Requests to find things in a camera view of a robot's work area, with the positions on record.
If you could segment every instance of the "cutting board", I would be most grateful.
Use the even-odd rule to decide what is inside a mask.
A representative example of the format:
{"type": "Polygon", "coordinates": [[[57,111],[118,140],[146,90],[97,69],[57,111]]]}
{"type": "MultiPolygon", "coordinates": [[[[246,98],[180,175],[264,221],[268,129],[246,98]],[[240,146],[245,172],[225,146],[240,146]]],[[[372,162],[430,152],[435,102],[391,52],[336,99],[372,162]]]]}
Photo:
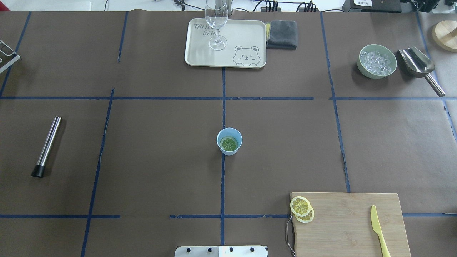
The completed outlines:
{"type": "Polygon", "coordinates": [[[314,208],[314,219],[293,218],[297,257],[382,257],[381,245],[371,225],[371,206],[392,257],[411,257],[397,194],[291,193],[303,196],[314,208]]]}

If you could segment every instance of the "cocktail muddler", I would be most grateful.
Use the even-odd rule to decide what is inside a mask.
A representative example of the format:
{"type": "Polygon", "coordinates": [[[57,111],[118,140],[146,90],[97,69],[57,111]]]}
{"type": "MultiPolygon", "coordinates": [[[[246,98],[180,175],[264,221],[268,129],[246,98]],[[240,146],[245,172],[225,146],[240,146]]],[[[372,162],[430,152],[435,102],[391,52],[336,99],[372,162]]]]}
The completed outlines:
{"type": "Polygon", "coordinates": [[[33,172],[31,174],[32,177],[43,177],[44,167],[46,161],[48,160],[49,152],[51,151],[51,146],[53,145],[54,138],[61,120],[62,118],[59,116],[56,116],[54,118],[53,124],[48,133],[48,137],[46,138],[46,142],[44,142],[43,150],[41,150],[40,158],[38,159],[38,162],[35,165],[35,168],[33,169],[33,172]]]}

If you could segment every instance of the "blue tape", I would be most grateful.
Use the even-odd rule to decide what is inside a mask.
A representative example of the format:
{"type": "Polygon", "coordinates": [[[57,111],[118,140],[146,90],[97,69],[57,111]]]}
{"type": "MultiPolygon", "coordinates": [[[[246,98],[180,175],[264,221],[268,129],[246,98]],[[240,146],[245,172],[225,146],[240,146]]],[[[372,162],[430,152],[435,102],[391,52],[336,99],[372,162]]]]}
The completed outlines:
{"type": "MultiPolygon", "coordinates": [[[[442,99],[439,97],[330,97],[329,100],[414,100],[430,101],[442,99]]],[[[457,100],[457,98],[446,98],[446,100],[457,100]]]]}
{"type": "MultiPolygon", "coordinates": [[[[224,214],[224,219],[259,219],[274,218],[288,219],[289,214],[224,214]]],[[[170,215],[170,219],[220,219],[219,214],[179,214],[170,215]]]]}
{"type": "MultiPolygon", "coordinates": [[[[32,15],[32,12],[31,12],[31,11],[30,11],[29,14],[27,15],[26,23],[24,23],[24,27],[23,27],[23,29],[22,29],[21,36],[19,37],[19,40],[17,41],[16,50],[15,50],[16,53],[19,51],[19,46],[21,45],[22,38],[24,37],[24,34],[25,34],[25,32],[26,32],[26,29],[27,29],[28,22],[29,22],[29,20],[30,20],[30,15],[32,15]]],[[[8,71],[6,72],[5,80],[3,80],[3,84],[2,84],[1,89],[0,89],[0,96],[3,95],[3,90],[5,90],[6,82],[8,81],[8,77],[10,76],[10,72],[11,72],[11,69],[12,69],[12,68],[13,68],[13,66],[10,66],[10,67],[8,68],[8,71]]]]}
{"type": "Polygon", "coordinates": [[[259,219],[259,218],[274,218],[288,219],[289,214],[226,214],[227,219],[259,219]]]}
{"type": "Polygon", "coordinates": [[[227,100],[314,100],[314,97],[227,97],[227,100]]]}
{"type": "Polygon", "coordinates": [[[100,167],[101,167],[101,156],[103,155],[103,150],[105,148],[106,129],[108,128],[108,121],[110,119],[111,105],[112,105],[112,102],[113,102],[113,95],[114,95],[114,88],[111,90],[110,102],[108,104],[108,111],[106,112],[105,129],[103,130],[103,136],[102,136],[102,139],[101,139],[100,154],[98,155],[97,171],[95,172],[94,186],[92,188],[92,196],[90,198],[89,214],[87,216],[86,230],[85,230],[85,233],[84,233],[84,240],[83,240],[83,247],[82,247],[82,250],[81,250],[81,257],[84,257],[84,255],[85,255],[85,248],[86,248],[86,245],[87,245],[87,238],[89,236],[90,220],[92,218],[92,210],[94,208],[95,193],[97,192],[98,176],[100,174],[100,167]]]}
{"type": "MultiPolygon", "coordinates": [[[[71,214],[0,214],[0,219],[87,219],[87,215],[71,214]]],[[[120,219],[120,215],[92,215],[93,219],[120,219]]]]}
{"type": "Polygon", "coordinates": [[[457,217],[456,213],[403,213],[403,217],[457,217]]]}
{"type": "Polygon", "coordinates": [[[10,100],[108,100],[106,96],[2,96],[10,100]]]}
{"type": "Polygon", "coordinates": [[[224,245],[224,219],[225,219],[225,154],[222,154],[222,175],[221,175],[221,245],[224,245]]]}
{"type": "Polygon", "coordinates": [[[92,215],[91,219],[120,219],[120,215],[92,215]]]}
{"type": "Polygon", "coordinates": [[[0,219],[87,219],[87,215],[0,214],[0,219]]]}
{"type": "Polygon", "coordinates": [[[222,97],[117,96],[114,100],[222,100],[222,97]]]}
{"type": "Polygon", "coordinates": [[[324,38],[324,47],[325,47],[325,57],[327,59],[327,69],[329,71],[329,80],[330,84],[332,85],[332,98],[333,98],[333,108],[335,110],[335,118],[336,118],[336,128],[338,129],[338,139],[340,141],[340,150],[343,156],[343,163],[344,163],[344,174],[346,178],[346,191],[348,193],[351,192],[351,186],[349,184],[349,175],[347,173],[347,163],[346,163],[346,155],[344,152],[344,145],[343,145],[343,137],[341,136],[341,127],[340,127],[340,117],[338,115],[338,107],[336,105],[336,96],[335,96],[335,88],[333,86],[333,79],[332,74],[330,73],[330,57],[329,57],[329,50],[327,48],[327,38],[325,37],[325,27],[324,27],[324,17],[322,16],[322,12],[320,14],[320,24],[322,27],[322,37],[324,38]]]}
{"type": "MultiPolygon", "coordinates": [[[[424,43],[425,51],[427,53],[427,56],[430,58],[430,52],[429,52],[428,47],[427,47],[427,42],[426,42],[425,37],[424,37],[424,32],[422,30],[422,25],[420,23],[420,18],[419,18],[418,12],[416,12],[416,20],[417,20],[417,26],[419,27],[420,37],[422,38],[422,42],[424,43]]],[[[438,75],[436,74],[435,71],[433,71],[433,75],[434,75],[436,81],[439,84],[440,81],[439,81],[438,75]]],[[[446,104],[446,100],[448,98],[446,98],[446,99],[439,98],[439,99],[442,100],[443,106],[446,109],[447,120],[449,121],[449,125],[451,126],[451,131],[452,131],[452,134],[454,136],[454,140],[457,142],[457,133],[456,133],[456,130],[455,130],[454,122],[452,121],[451,114],[449,113],[449,109],[447,108],[447,104],[446,104]]]]}
{"type": "Polygon", "coordinates": [[[225,128],[225,67],[222,68],[222,129],[225,128]]]}
{"type": "MultiPolygon", "coordinates": [[[[222,68],[222,128],[225,128],[225,67],[222,68]]],[[[225,154],[222,155],[221,164],[221,245],[224,245],[224,202],[225,202],[225,154]]]]}
{"type": "Polygon", "coordinates": [[[170,215],[170,219],[220,219],[219,214],[179,214],[170,215]]]}
{"type": "Polygon", "coordinates": [[[443,100],[443,105],[444,108],[446,109],[446,116],[447,120],[449,121],[449,124],[451,125],[451,131],[452,134],[454,135],[454,140],[457,142],[457,133],[456,133],[456,127],[454,126],[454,122],[452,121],[451,114],[449,113],[449,108],[447,107],[446,101],[443,100]]]}
{"type": "Polygon", "coordinates": [[[124,44],[124,35],[125,35],[125,28],[127,26],[127,17],[128,17],[128,11],[125,12],[124,27],[122,28],[122,36],[121,36],[121,43],[119,44],[119,55],[117,56],[117,63],[121,62],[122,45],[124,44]]]}

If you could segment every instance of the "green bowl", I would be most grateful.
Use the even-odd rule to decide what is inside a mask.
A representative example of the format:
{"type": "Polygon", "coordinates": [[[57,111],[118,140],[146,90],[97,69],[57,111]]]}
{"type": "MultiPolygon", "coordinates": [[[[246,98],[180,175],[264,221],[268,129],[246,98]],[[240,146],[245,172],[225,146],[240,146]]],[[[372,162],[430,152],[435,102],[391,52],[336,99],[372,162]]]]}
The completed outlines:
{"type": "Polygon", "coordinates": [[[397,69],[397,59],[395,58],[395,55],[389,49],[385,48],[382,45],[375,45],[375,44],[367,45],[364,48],[362,48],[362,50],[360,50],[360,52],[359,52],[359,56],[357,58],[357,67],[359,68],[359,70],[362,74],[364,74],[366,77],[368,77],[370,79],[382,79],[383,77],[389,76],[397,69]],[[361,52],[368,52],[368,53],[369,52],[379,52],[379,54],[381,54],[381,55],[386,54],[390,60],[389,67],[392,69],[392,72],[387,75],[376,75],[376,74],[368,71],[367,69],[365,69],[365,67],[362,66],[362,63],[360,62],[360,53],[361,52]]]}

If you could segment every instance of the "butter knife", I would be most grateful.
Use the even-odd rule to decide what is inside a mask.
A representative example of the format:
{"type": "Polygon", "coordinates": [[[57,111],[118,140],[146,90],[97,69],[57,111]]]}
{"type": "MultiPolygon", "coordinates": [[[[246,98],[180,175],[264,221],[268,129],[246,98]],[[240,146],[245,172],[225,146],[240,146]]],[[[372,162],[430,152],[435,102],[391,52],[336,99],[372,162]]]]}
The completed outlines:
{"type": "Polygon", "coordinates": [[[387,249],[386,241],[384,240],[383,232],[381,230],[381,225],[379,224],[379,219],[377,217],[376,206],[372,205],[372,227],[373,230],[379,237],[379,242],[381,243],[381,250],[383,252],[383,257],[390,257],[389,250],[387,249]]]}

